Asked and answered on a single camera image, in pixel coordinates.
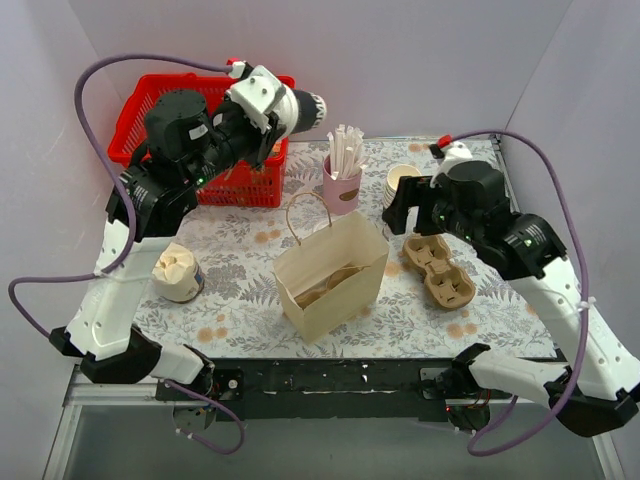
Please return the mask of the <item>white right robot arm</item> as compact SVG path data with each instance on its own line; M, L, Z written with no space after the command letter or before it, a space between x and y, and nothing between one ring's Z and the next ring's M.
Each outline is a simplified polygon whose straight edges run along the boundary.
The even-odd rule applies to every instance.
M561 349L563 364L504 356L476 343L431 384L446 395L499 390L553 411L571 432L593 437L626 425L639 411L639 361L589 302L566 248L549 223L512 210L504 175L467 161L435 177L403 176L382 214L393 234L450 234L466 242L531 305Z

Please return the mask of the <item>cream crumpled napkin bundle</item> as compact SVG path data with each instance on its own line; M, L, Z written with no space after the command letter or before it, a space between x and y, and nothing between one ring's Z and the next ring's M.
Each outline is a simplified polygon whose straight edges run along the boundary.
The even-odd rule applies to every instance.
M204 288L204 276L194 254L174 242L159 257L151 280L160 297L178 304L190 302Z

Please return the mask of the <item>brown cardboard cup carrier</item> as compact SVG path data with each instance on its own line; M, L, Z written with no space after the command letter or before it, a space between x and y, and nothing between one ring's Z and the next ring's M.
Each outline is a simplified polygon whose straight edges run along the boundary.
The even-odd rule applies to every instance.
M403 252L410 266L423 276L423 285L436 307L458 310L474 299L474 283L465 269L452 262L452 252L442 236L411 235Z

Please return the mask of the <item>stack of paper cups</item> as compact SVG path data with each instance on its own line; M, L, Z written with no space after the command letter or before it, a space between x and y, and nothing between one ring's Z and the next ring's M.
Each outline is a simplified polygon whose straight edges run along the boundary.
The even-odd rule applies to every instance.
M388 171L387 177L386 177L386 186L384 189L384 196L383 196L384 209L388 208L393 202L399 186L400 179L403 176L419 177L421 176L421 172L418 168L408 164L399 164L392 167Z

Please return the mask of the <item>pink straw holder cup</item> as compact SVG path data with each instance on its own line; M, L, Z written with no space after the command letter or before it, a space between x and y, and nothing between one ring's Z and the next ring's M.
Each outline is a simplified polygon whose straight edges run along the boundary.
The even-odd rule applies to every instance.
M348 214L358 206L362 173L348 179L334 180L329 167L330 157L327 156L323 164L323 199L331 214Z

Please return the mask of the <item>white plastic cup lid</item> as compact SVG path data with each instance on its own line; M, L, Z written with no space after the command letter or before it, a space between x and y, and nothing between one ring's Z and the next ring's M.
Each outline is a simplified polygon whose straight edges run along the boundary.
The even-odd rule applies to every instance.
M285 87L285 94L272 110L278 116L276 132L278 140L288 137L293 133L298 123L300 107L294 91Z

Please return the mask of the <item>black single paper cup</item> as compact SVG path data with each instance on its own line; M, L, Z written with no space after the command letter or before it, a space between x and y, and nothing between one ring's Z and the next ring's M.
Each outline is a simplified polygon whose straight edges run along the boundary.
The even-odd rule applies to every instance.
M298 102L298 118L293 134L304 133L317 128L326 118L326 102L317 94L294 90L294 96Z

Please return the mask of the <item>white wrapped straws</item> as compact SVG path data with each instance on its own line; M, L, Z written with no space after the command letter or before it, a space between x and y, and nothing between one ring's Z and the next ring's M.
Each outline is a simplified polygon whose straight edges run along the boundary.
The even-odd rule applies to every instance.
M329 140L328 172L332 180L348 180L367 167L364 156L364 132L350 125L340 124L327 134Z

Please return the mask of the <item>white plastic cup lids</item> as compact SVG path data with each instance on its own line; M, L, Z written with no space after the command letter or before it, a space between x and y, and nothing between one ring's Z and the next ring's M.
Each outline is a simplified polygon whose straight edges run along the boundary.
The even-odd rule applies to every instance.
M318 232L324 228L326 228L328 226L327 222L319 222L318 224L316 224L313 228L313 233Z

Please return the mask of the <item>red plastic shopping basket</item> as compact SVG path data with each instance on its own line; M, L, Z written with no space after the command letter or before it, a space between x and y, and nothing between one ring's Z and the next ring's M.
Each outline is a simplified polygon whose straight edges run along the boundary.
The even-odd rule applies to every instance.
M146 139L144 116L159 97L177 89L201 93L212 112L223 100L232 79L196 73L147 74L138 83L121 110L115 133L107 149L112 162L126 167L136 147ZM289 140L276 142L259 169L239 162L234 168L212 180L198 192L202 205L277 208L281 204Z

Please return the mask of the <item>aluminium frame rail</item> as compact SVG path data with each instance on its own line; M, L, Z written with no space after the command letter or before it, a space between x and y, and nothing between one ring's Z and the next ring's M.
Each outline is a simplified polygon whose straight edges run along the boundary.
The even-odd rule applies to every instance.
M155 400L156 385L96 385L74 375L45 469L48 479L621 479L611 438L550 426L506 453L475 458L447 423L414 419L269 419L247 423L224 456L177 426L234 442L232 423L206 423L189 403Z

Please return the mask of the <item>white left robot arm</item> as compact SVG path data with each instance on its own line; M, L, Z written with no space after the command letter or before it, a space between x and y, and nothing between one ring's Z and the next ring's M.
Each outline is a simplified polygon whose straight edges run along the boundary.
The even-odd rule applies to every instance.
M134 325L135 312L156 262L197 206L198 190L242 160L261 164L294 129L298 109L266 91L227 92L215 113L219 123L202 94L175 90L145 115L146 138L109 199L85 297L70 323L49 336L95 383L170 379L193 400L212 390L210 362L191 347L149 339Z

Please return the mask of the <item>single brown cup carrier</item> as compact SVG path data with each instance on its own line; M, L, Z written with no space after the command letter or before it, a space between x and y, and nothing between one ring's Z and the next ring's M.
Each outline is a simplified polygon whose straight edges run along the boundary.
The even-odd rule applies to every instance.
M361 272L363 269L364 266L346 265L318 282L315 286L297 295L294 300L301 309L306 309L312 303L326 295L330 290L351 276Z

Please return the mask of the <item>cream paper bag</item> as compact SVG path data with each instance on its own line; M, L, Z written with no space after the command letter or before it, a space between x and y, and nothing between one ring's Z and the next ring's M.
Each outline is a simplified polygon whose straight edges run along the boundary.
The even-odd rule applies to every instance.
M352 211L302 238L273 262L273 271L285 316L307 344L320 340L373 303L380 291L389 244L366 216ZM294 298L346 266L364 269L330 290L306 309Z

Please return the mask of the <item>floral patterned table mat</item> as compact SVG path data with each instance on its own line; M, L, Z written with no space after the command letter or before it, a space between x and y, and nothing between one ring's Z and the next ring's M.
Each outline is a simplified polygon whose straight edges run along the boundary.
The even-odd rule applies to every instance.
M327 222L317 197L328 150L324 141L290 144L276 209L201 206L185 218L177 242L194 253L204 288L186 304L148 288L135 317L147 336L214 358L445 358L476 342L508 355L555 356L534 309L454 237L447 238L453 262L476 287L466 307L435 308L405 259L403 238L392 236L375 302L318 342L305 343L283 313L273 262L294 246L294 235L305 237Z

